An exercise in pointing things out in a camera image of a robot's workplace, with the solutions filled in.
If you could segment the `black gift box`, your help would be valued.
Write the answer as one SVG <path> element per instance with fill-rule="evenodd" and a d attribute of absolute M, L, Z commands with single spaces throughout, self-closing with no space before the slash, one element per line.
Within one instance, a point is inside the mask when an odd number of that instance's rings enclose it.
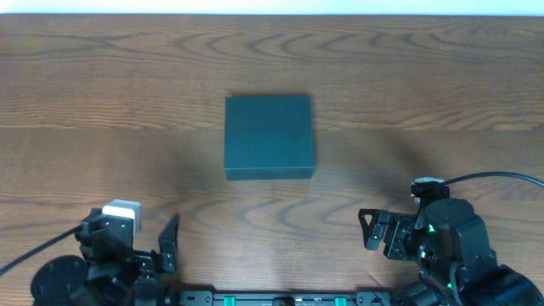
<path fill-rule="evenodd" d="M 315 171 L 312 99 L 307 94 L 225 99 L 228 180 L 310 179 Z"/>

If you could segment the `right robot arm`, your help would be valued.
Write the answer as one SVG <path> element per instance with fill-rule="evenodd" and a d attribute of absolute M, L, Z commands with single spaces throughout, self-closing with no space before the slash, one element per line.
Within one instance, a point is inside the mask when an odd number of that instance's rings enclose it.
<path fill-rule="evenodd" d="M 380 209 L 358 214 L 365 248 L 411 261 L 419 280 L 391 293 L 391 305 L 542 306 L 526 276 L 497 262 L 484 220 L 463 199 L 421 203 L 415 215 Z"/>

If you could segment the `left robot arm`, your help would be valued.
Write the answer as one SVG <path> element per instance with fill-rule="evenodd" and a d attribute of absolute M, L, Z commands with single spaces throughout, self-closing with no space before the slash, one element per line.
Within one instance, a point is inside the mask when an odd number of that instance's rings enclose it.
<path fill-rule="evenodd" d="M 33 276 L 35 305 L 177 305 L 164 278 L 178 272 L 179 215 L 158 236 L 159 250 L 133 248 L 135 221 L 94 208 L 75 229 L 80 257 L 65 255 Z"/>

